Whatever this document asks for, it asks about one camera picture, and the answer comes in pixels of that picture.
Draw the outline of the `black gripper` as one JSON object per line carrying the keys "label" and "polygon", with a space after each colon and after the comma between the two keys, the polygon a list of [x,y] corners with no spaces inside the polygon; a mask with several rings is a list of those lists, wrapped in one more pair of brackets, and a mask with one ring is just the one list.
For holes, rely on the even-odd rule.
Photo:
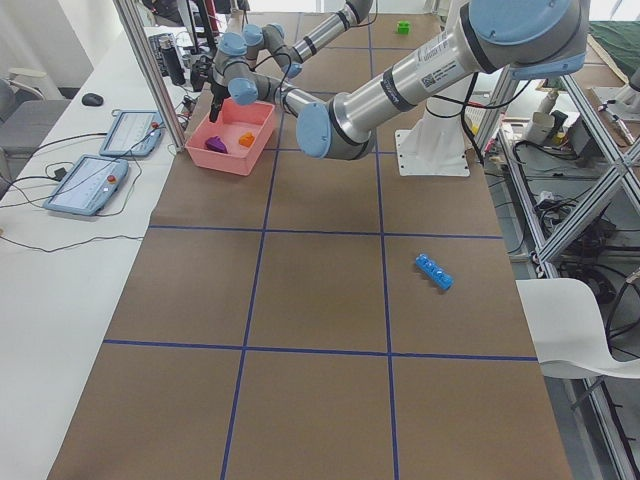
{"label": "black gripper", "polygon": [[210,78],[211,92],[213,96],[209,112],[209,121],[211,123],[215,123],[218,120],[223,102],[230,97],[228,87],[224,85],[223,82],[224,80],[219,80],[215,76]]}

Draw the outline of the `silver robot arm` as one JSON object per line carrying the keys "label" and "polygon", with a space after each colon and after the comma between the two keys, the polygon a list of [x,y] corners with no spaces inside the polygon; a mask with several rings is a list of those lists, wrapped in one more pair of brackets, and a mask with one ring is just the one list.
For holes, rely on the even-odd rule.
{"label": "silver robot arm", "polygon": [[209,121],[218,120],[227,99],[240,106],[268,102],[297,116],[316,98],[288,81],[337,37],[365,26],[373,6],[372,1],[347,1],[293,45],[285,42],[284,30],[277,23],[249,23],[239,33],[225,32],[209,74],[213,95]]}
{"label": "silver robot arm", "polygon": [[356,160],[369,154],[376,128],[476,73],[510,68],[518,80],[580,70],[586,56],[587,1],[465,1],[454,25],[352,93],[324,102],[277,78],[252,71],[245,36],[220,51],[219,81],[239,105],[277,103],[297,119],[296,141],[314,158]]}

